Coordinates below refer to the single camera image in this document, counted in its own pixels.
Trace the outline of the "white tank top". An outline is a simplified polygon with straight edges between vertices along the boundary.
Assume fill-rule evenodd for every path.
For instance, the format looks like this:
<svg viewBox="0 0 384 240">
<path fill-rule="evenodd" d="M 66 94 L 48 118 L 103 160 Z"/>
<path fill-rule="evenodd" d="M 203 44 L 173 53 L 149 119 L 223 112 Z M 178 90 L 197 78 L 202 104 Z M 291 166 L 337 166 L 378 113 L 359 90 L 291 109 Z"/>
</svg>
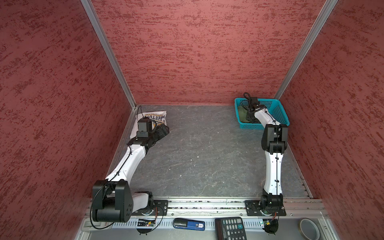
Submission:
<svg viewBox="0 0 384 240">
<path fill-rule="evenodd" d="M 134 126 L 132 128 L 132 131 L 130 133 L 130 139 L 134 138 L 137 135 L 138 129 L 138 120 L 142 119 L 143 117 L 148 117 L 152 119 L 152 129 L 154 130 L 156 126 L 165 124 L 167 125 L 166 121 L 167 112 L 166 111 L 155 111 L 155 112 L 145 112 L 145 113 L 139 113 L 135 117 Z"/>
</svg>

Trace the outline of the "green grey tank top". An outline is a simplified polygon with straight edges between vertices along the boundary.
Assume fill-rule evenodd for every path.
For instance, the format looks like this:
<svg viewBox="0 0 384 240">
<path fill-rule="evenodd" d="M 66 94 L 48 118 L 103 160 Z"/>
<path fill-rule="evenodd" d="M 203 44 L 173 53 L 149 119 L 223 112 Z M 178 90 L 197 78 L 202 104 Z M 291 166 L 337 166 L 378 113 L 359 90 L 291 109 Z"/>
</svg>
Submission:
<svg viewBox="0 0 384 240">
<path fill-rule="evenodd" d="M 249 114 L 245 112 L 239 113 L 239 119 L 242 123 L 249 124 L 260 124 L 261 122 L 255 117 L 254 114 Z"/>
</svg>

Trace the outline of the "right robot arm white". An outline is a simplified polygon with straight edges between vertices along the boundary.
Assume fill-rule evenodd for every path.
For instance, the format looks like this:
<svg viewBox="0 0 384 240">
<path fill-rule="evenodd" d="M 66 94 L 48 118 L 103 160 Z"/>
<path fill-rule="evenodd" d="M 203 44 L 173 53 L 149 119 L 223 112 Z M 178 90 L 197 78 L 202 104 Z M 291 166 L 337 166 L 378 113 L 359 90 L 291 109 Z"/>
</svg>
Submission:
<svg viewBox="0 0 384 240">
<path fill-rule="evenodd" d="M 283 207 L 281 171 L 283 155 L 288 147 L 288 126 L 278 122 L 261 104 L 247 107 L 248 120 L 258 120 L 264 127 L 262 149 L 266 156 L 266 181 L 260 200 L 260 211 L 264 216 L 277 214 Z"/>
</svg>

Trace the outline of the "teal plastic basket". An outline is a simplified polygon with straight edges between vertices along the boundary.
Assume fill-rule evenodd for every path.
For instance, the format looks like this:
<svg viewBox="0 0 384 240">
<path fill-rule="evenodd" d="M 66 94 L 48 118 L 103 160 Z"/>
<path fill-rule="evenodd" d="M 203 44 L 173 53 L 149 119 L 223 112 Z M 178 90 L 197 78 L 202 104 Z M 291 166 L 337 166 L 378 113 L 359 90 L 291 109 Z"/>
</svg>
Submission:
<svg viewBox="0 0 384 240">
<path fill-rule="evenodd" d="M 262 105 L 265 105 L 269 111 L 269 114 L 281 124 L 285 124 L 287 126 L 290 125 L 289 118 L 285 112 L 285 109 L 281 102 L 277 99 L 260 99 L 259 102 Z M 242 106 L 246 106 L 248 104 L 248 100 L 246 98 L 235 98 L 234 106 L 236 111 L 236 118 L 239 123 L 240 129 L 246 130 L 263 130 L 264 127 L 262 124 L 253 124 L 253 123 L 243 123 L 240 119 L 239 108 L 243 109 Z"/>
</svg>

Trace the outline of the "left small circuit board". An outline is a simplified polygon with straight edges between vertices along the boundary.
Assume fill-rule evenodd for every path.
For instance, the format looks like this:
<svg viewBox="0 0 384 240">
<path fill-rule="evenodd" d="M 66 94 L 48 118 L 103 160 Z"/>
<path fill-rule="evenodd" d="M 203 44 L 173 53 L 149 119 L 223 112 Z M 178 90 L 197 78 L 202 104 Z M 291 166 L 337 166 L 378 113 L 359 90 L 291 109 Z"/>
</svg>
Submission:
<svg viewBox="0 0 384 240">
<path fill-rule="evenodd" d="M 157 225 L 156 220 L 138 219 L 137 227 L 154 228 Z"/>
</svg>

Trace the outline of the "small circuit board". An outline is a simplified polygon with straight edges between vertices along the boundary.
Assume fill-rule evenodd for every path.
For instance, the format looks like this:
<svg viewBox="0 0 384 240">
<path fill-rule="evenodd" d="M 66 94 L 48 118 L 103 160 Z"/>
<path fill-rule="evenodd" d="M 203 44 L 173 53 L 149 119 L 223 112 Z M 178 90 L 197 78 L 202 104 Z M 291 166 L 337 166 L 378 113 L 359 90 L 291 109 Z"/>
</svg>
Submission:
<svg viewBox="0 0 384 240">
<path fill-rule="evenodd" d="M 156 220 L 138 219 L 137 227 L 154 228 L 157 225 Z"/>
<path fill-rule="evenodd" d="M 265 220 L 263 221 L 264 231 L 267 234 L 275 235 L 279 229 L 279 221 L 277 219 L 274 220 Z"/>
</svg>

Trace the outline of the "blue black stapler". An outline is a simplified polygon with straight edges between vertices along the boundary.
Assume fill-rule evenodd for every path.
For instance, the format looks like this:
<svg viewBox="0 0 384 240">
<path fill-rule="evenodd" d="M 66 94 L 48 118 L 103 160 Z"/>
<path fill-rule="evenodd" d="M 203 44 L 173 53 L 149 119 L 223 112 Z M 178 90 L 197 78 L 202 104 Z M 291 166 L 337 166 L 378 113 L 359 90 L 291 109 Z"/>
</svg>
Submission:
<svg viewBox="0 0 384 240">
<path fill-rule="evenodd" d="M 204 221 L 175 218 L 173 220 L 173 227 L 175 229 L 204 231 L 206 228 L 206 224 Z"/>
</svg>

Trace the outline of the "black calculator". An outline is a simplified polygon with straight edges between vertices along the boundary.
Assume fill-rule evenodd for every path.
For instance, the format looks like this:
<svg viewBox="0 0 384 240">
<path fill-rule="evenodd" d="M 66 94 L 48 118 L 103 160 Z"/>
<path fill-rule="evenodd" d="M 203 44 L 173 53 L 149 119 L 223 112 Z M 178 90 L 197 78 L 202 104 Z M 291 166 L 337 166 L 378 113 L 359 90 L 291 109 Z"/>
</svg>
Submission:
<svg viewBox="0 0 384 240">
<path fill-rule="evenodd" d="M 242 218 L 216 218 L 215 231 L 217 240 L 247 240 Z"/>
</svg>

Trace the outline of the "right small circuit board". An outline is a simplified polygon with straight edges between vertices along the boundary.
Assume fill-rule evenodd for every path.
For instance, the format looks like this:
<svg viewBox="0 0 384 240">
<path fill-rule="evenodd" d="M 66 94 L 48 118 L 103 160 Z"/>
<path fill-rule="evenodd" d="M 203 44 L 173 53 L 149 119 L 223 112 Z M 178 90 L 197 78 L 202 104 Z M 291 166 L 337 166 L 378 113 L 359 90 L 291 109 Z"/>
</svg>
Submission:
<svg viewBox="0 0 384 240">
<path fill-rule="evenodd" d="M 267 234 L 275 235 L 279 229 L 279 221 L 277 219 L 274 220 L 265 220 L 263 221 L 264 231 Z"/>
</svg>

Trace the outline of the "grey tape roll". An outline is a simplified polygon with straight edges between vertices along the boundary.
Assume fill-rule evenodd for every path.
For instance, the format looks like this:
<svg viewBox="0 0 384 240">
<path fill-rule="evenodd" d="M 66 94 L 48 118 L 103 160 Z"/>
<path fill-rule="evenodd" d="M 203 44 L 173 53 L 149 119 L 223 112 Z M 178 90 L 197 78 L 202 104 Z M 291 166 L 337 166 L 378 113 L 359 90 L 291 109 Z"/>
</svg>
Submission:
<svg viewBox="0 0 384 240">
<path fill-rule="evenodd" d="M 320 240 L 320 229 L 314 221 L 310 219 L 301 219 L 298 226 L 299 232 L 305 240 Z"/>
</svg>

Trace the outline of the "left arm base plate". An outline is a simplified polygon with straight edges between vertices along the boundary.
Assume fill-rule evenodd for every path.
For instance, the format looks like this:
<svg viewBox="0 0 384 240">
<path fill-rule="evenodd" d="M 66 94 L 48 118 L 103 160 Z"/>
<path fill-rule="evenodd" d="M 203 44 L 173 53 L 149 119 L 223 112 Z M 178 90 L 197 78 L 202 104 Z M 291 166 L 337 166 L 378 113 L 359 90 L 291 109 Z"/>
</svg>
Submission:
<svg viewBox="0 0 384 240">
<path fill-rule="evenodd" d="M 154 200 L 149 211 L 146 213 L 147 216 L 166 216 L 168 212 L 169 201 L 168 200 Z"/>
</svg>

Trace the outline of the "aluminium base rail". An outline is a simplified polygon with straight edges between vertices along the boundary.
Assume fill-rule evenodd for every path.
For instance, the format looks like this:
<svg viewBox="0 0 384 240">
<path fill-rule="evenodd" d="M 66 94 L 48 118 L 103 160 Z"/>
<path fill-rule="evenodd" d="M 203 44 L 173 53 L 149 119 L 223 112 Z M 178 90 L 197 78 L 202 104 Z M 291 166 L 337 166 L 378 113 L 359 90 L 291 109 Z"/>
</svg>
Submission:
<svg viewBox="0 0 384 240">
<path fill-rule="evenodd" d="M 155 202 L 167 201 L 167 218 L 221 218 L 242 217 L 244 219 L 261 218 L 246 206 L 246 201 L 255 201 L 255 198 L 183 198 L 183 197 L 156 197 Z M 320 199 L 283 200 L 287 219 L 293 218 L 329 218 L 324 203 Z"/>
</svg>

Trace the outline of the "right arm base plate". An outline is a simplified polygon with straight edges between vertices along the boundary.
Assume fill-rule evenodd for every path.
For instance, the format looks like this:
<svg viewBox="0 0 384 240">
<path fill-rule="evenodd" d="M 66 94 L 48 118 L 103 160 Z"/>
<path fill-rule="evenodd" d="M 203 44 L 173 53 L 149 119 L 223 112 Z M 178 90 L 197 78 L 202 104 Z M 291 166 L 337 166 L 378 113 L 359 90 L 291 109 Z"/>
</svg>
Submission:
<svg viewBox="0 0 384 240">
<path fill-rule="evenodd" d="M 266 204 L 263 206 L 260 204 L 260 200 L 247 200 L 245 201 L 245 210 L 247 216 L 251 217 L 264 217 L 271 218 L 274 216 L 285 217 L 287 215 L 285 206 L 283 204 Z"/>
</svg>

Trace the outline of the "aluminium corner post left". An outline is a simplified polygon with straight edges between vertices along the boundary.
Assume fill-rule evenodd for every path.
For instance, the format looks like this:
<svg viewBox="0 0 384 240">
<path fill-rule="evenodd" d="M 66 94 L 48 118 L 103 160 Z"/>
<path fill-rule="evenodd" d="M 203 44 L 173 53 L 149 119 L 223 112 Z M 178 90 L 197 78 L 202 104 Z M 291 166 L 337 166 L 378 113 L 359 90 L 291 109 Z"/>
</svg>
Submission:
<svg viewBox="0 0 384 240">
<path fill-rule="evenodd" d="M 97 16 L 97 13 L 96 13 L 96 10 L 93 6 L 93 3 L 92 1 L 90 0 L 81 0 L 81 3 L 86 11 L 86 14 L 93 26 L 93 29 L 105 51 L 105 54 L 115 72 L 115 75 L 125 93 L 125 96 L 127 98 L 127 100 L 129 101 L 130 103 L 130 106 L 132 109 L 135 109 L 137 104 L 136 104 L 136 101 L 134 100 L 134 97 L 133 97 L 133 94 L 130 90 L 130 87 L 126 81 L 126 78 L 123 74 L 123 71 L 118 63 L 118 60 L 114 54 L 114 51 L 110 45 L 110 42 L 107 38 L 107 35 L 102 27 L 102 24 Z"/>
</svg>

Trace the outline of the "aluminium corner post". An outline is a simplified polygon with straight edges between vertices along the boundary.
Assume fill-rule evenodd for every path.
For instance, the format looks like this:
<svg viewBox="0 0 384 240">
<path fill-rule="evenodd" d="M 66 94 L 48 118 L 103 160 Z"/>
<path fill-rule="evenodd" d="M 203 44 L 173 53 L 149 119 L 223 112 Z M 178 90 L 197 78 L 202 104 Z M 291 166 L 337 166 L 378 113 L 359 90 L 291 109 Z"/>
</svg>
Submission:
<svg viewBox="0 0 384 240">
<path fill-rule="evenodd" d="M 129 101 L 130 103 L 130 106 L 132 109 L 135 109 L 137 104 L 136 104 L 136 101 L 134 100 L 134 97 L 133 97 L 133 94 L 130 90 L 130 87 L 126 81 L 126 78 L 123 74 L 123 71 L 118 63 L 118 60 L 114 54 L 114 51 L 110 45 L 110 42 L 107 38 L 107 35 L 102 27 L 102 24 L 97 16 L 97 13 L 96 13 L 96 10 L 93 6 L 93 3 L 92 1 L 90 0 L 81 0 L 81 3 L 86 11 L 86 14 L 93 26 L 93 29 L 105 51 L 105 54 L 115 72 L 115 75 L 125 93 L 125 96 L 127 98 L 127 100 Z"/>
<path fill-rule="evenodd" d="M 305 59 L 307 53 L 309 52 L 310 48 L 312 47 L 313 43 L 315 42 L 317 36 L 321 32 L 323 26 L 325 25 L 327 19 L 331 15 L 333 9 L 337 5 L 338 0 L 326 0 L 323 7 L 321 8 L 317 18 L 315 19 L 308 35 L 306 36 L 300 50 L 298 51 L 292 65 L 290 66 L 289 70 L 287 71 L 280 87 L 278 88 L 274 99 L 280 99 L 289 86 L 291 80 L 293 79 L 295 73 L 299 69 L 301 63 Z"/>
</svg>

